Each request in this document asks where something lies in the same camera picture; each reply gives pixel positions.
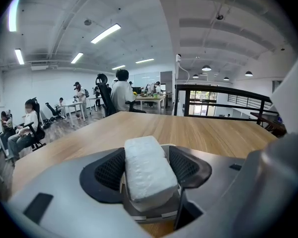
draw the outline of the floor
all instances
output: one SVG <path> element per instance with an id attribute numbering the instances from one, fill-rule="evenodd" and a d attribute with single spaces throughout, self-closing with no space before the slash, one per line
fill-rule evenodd
<path id="1" fill-rule="evenodd" d="M 134 105 L 135 109 L 140 110 L 140 104 Z M 157 105 L 154 105 L 153 108 L 148 107 L 147 105 L 143 105 L 143 110 L 150 114 L 158 114 Z M 172 114 L 172 105 L 169 106 L 166 110 L 161 109 L 161 114 L 163 115 L 171 115 Z M 71 123 L 67 120 L 60 120 L 51 125 L 51 127 L 45 129 L 45 138 L 42 140 L 42 143 L 50 143 L 54 140 L 57 140 L 64 135 L 71 133 L 74 130 L 80 129 L 90 123 L 96 122 L 103 118 L 103 109 L 100 108 L 96 112 L 95 109 L 92 110 L 91 115 L 88 114 L 88 118 L 86 121 L 82 119 L 77 119 L 75 116 L 73 117 L 73 121 L 75 127 L 72 128 Z M 20 157 L 24 157 L 28 154 L 32 153 L 31 147 L 23 149 L 19 154 Z M 7 201 L 11 196 L 11 183 L 12 183 L 12 173 L 13 166 L 10 162 L 5 161 L 4 154 L 0 152 L 0 175 L 3 177 L 4 182 L 0 182 L 0 200 Z M 159 224 L 144 224 L 142 227 L 149 232 L 153 237 L 161 237 L 166 234 L 173 232 L 173 221 L 159 223 Z"/>

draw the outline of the fluorescent light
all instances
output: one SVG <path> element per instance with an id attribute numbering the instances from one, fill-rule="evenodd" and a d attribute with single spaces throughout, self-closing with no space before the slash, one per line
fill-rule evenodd
<path id="1" fill-rule="evenodd" d="M 209 71 L 209 70 L 211 70 L 211 67 L 209 67 L 208 65 L 205 65 L 202 67 L 202 70 Z"/>
<path id="2" fill-rule="evenodd" d="M 9 31 L 15 32 L 16 31 L 16 11 L 18 9 L 19 0 L 12 0 L 10 7 L 9 7 Z"/>
<path id="3" fill-rule="evenodd" d="M 98 35 L 95 39 L 93 39 L 91 42 L 96 44 L 97 42 L 99 42 L 100 40 L 104 39 L 107 35 L 110 35 L 111 33 L 117 31 L 118 29 L 120 29 L 120 25 L 115 24 L 112 27 L 108 28 L 107 30 L 105 30 L 104 32 L 102 32 L 100 35 Z"/>
<path id="4" fill-rule="evenodd" d="M 247 77 L 252 77 L 252 76 L 253 76 L 253 73 L 250 72 L 250 71 L 247 71 L 247 72 L 245 73 L 245 76 L 247 76 Z"/>
<path id="5" fill-rule="evenodd" d="M 145 62 L 145 61 L 153 61 L 153 60 L 154 60 L 153 58 L 150 58 L 150 59 L 146 59 L 146 60 L 137 61 L 136 63 L 141 63 L 141 62 Z"/>
<path id="6" fill-rule="evenodd" d="M 115 67 L 115 68 L 112 68 L 112 69 L 120 69 L 120 68 L 123 68 L 125 67 L 125 65 L 121 65 L 121 66 L 118 66 L 118 67 Z"/>
<path id="7" fill-rule="evenodd" d="M 16 57 L 18 58 L 19 64 L 24 64 L 22 54 L 21 54 L 21 49 L 15 50 Z"/>
<path id="8" fill-rule="evenodd" d="M 76 57 L 73 59 L 73 61 L 71 61 L 71 63 L 76 63 L 78 59 L 80 59 L 80 57 L 83 55 L 83 53 L 79 52 Z"/>

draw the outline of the wooden floor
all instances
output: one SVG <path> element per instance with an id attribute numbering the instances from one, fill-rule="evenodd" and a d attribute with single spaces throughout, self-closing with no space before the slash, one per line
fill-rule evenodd
<path id="1" fill-rule="evenodd" d="M 134 105 L 135 109 L 140 109 L 140 105 Z M 157 106 L 154 105 L 153 108 L 149 108 L 148 106 L 144 105 L 143 110 L 150 114 L 158 114 Z M 58 138 L 63 137 L 66 134 L 69 134 L 73 132 L 74 130 L 80 129 L 90 123 L 96 122 L 103 118 L 103 109 L 100 108 L 96 112 L 95 109 L 92 110 L 92 114 L 89 115 L 89 109 L 88 111 L 88 118 L 86 121 L 83 121 L 82 119 L 76 119 L 75 116 L 73 116 L 73 121 L 75 126 L 72 127 L 70 121 L 67 123 L 67 120 L 61 120 L 56 123 L 53 123 L 51 127 L 47 128 L 45 130 L 45 138 L 42 140 L 42 143 L 51 143 L 54 140 L 57 140 Z M 172 107 L 168 107 L 166 110 L 161 109 L 161 114 L 164 115 L 171 115 L 172 113 Z M 24 157 L 28 154 L 32 153 L 31 147 L 28 147 L 26 149 L 23 149 L 20 152 L 20 157 Z M 7 201 L 11 194 L 11 182 L 12 182 L 12 173 L 13 173 L 13 167 L 10 162 L 6 162 L 4 159 L 4 154 L 1 151 L 0 152 L 0 175 L 3 177 L 4 182 L 0 182 L 0 200 Z"/>

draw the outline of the black hair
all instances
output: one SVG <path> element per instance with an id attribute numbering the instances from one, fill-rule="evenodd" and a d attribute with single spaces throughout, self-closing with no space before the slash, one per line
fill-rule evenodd
<path id="1" fill-rule="evenodd" d="M 2 112 L 1 112 L 1 117 L 8 117 L 8 116 L 6 115 L 6 113 L 5 113 L 5 111 L 2 111 Z"/>
<path id="2" fill-rule="evenodd" d="M 129 72 L 125 69 L 120 69 L 116 72 L 119 81 L 126 81 L 129 78 Z"/>
<path id="3" fill-rule="evenodd" d="M 27 100 L 24 105 L 31 105 L 32 109 L 34 109 L 33 101 L 31 99 Z"/>

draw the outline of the cable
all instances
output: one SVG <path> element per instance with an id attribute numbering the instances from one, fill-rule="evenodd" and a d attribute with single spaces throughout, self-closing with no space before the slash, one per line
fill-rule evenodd
<path id="1" fill-rule="evenodd" d="M 186 71 L 188 73 L 188 80 L 184 83 L 186 85 L 190 79 L 190 73 L 187 70 L 185 70 L 184 68 L 182 68 L 179 62 L 178 62 L 178 65 L 181 69 L 183 69 L 184 71 Z"/>

